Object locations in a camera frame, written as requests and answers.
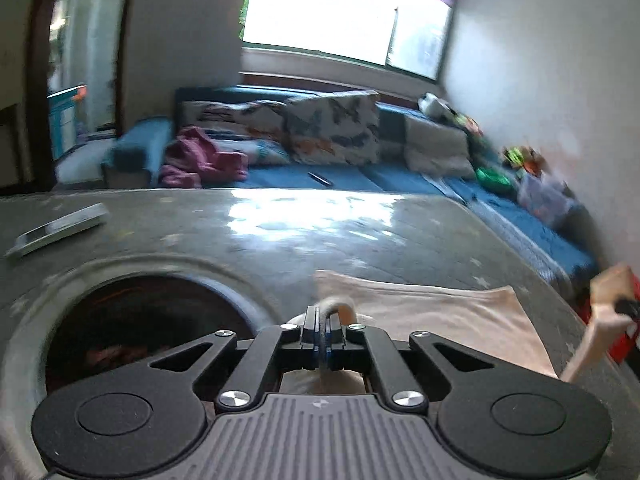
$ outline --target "doorway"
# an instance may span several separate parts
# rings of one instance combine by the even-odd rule
[[[124,1],[56,0],[47,101],[59,188],[104,187],[100,163],[116,137],[116,59]]]

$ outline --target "blue sofa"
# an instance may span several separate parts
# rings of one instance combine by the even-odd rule
[[[169,118],[140,121],[122,136],[102,164],[109,188],[157,187],[164,147],[175,135],[176,124],[183,124],[185,101],[214,101],[231,104],[258,99],[284,101],[311,91],[254,86],[233,88],[181,88],[175,93],[175,114]],[[379,103],[379,164],[348,166],[341,164],[307,166],[269,166],[251,168],[244,182],[210,187],[326,189],[308,176],[309,171],[334,183],[333,189],[348,191],[393,192],[447,196],[467,206],[498,236],[505,240],[559,294],[571,300],[588,286],[598,266],[587,253],[571,245],[516,203],[484,190],[477,182],[458,178],[426,180],[404,164],[406,140],[405,116],[424,116],[416,111]]]

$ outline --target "white wall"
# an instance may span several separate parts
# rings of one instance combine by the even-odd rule
[[[242,71],[364,86],[416,101],[427,92],[440,94],[437,85],[382,67],[285,50],[244,48]]]
[[[443,79],[498,146],[530,144],[640,272],[640,0],[460,0]]]
[[[240,81],[242,0],[132,0],[125,51],[125,125],[172,113],[180,86]]]
[[[25,178],[33,179],[24,124],[24,53],[31,0],[0,0],[0,109],[18,104],[18,129]],[[0,186],[16,184],[9,135],[0,136]]]

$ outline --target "circular hole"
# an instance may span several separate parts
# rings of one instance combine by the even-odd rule
[[[105,284],[82,298],[54,332],[47,393],[216,330],[252,338],[240,311],[196,279],[135,276]]]

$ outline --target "orange object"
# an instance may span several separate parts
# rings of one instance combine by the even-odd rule
[[[82,101],[86,97],[86,86],[78,87],[78,92],[71,99],[73,101]]]
[[[634,295],[636,300],[640,301],[640,279],[637,276],[633,276],[634,281]],[[578,310],[578,316],[586,324],[591,319],[591,300],[586,300],[580,309]],[[620,364],[625,360],[626,356],[631,352],[631,349],[635,346],[638,337],[640,336],[640,320],[636,321],[636,326],[631,334],[629,332],[620,336],[620,338],[611,345],[609,348],[609,355],[617,363]]]
[[[533,176],[540,177],[540,174],[542,174],[540,164],[536,160],[525,160],[522,167],[527,173],[530,173]]]

